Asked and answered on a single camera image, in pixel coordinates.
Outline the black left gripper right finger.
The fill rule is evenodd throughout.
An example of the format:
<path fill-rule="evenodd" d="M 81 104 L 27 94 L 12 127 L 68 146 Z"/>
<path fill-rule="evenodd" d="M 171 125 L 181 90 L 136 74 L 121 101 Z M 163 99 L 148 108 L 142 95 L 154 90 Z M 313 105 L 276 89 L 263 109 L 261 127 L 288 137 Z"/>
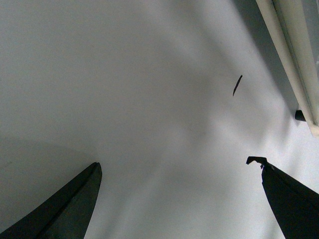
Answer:
<path fill-rule="evenodd" d="M 265 157 L 249 156 L 246 163 L 261 164 L 262 185 L 286 239 L 319 237 L 319 195 L 284 171 L 270 164 Z"/>

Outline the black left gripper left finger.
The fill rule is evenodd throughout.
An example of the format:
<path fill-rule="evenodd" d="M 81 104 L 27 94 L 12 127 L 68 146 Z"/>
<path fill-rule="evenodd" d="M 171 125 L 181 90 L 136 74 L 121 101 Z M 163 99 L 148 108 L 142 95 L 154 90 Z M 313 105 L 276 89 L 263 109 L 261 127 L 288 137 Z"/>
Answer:
<path fill-rule="evenodd" d="M 2 239 L 83 239 L 98 199 L 102 169 L 92 163 L 0 234 Z"/>

